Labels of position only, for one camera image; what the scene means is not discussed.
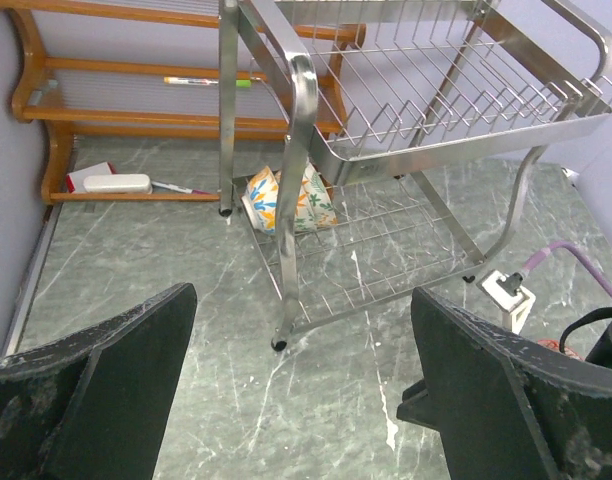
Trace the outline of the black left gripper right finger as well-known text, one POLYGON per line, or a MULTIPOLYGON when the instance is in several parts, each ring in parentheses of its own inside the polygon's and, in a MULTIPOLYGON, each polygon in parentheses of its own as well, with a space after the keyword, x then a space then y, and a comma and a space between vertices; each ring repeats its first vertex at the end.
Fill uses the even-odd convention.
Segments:
POLYGON ((423 370, 401 421, 436 430, 454 479, 612 479, 612 370, 535 343, 424 289, 423 370))

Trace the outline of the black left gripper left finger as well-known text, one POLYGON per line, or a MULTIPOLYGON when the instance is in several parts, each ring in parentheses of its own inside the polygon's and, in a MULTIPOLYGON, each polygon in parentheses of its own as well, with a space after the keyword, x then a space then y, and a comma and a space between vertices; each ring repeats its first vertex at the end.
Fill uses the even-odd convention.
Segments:
POLYGON ((0 479, 152 478, 196 308, 179 283, 0 358, 0 479))

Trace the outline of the blue orange patterned bowl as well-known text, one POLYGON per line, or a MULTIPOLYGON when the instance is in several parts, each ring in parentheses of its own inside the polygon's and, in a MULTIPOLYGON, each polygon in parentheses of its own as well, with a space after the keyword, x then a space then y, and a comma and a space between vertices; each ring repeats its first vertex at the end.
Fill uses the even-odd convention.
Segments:
POLYGON ((255 230, 275 233, 275 213, 279 185, 272 170, 265 166, 247 183, 241 200, 255 230))

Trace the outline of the orange flower leaf bowl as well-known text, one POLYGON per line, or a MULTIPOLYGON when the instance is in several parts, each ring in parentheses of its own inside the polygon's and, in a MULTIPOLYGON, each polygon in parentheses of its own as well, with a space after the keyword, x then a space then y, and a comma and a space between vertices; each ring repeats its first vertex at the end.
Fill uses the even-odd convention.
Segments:
POLYGON ((302 190, 314 214, 317 228, 332 227, 338 223, 333 201, 329 195, 320 174, 308 162, 302 177, 302 190))

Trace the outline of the orange star flower bowl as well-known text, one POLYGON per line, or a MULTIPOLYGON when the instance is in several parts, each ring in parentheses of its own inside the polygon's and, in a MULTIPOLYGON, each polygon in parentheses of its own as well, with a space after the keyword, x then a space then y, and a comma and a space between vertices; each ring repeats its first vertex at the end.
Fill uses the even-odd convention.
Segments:
POLYGON ((297 205, 295 209, 294 217, 294 232, 304 233, 312 232, 315 230, 315 217, 314 213, 308 200, 307 192, 308 178, 306 175, 302 176, 300 191, 297 199, 297 205))

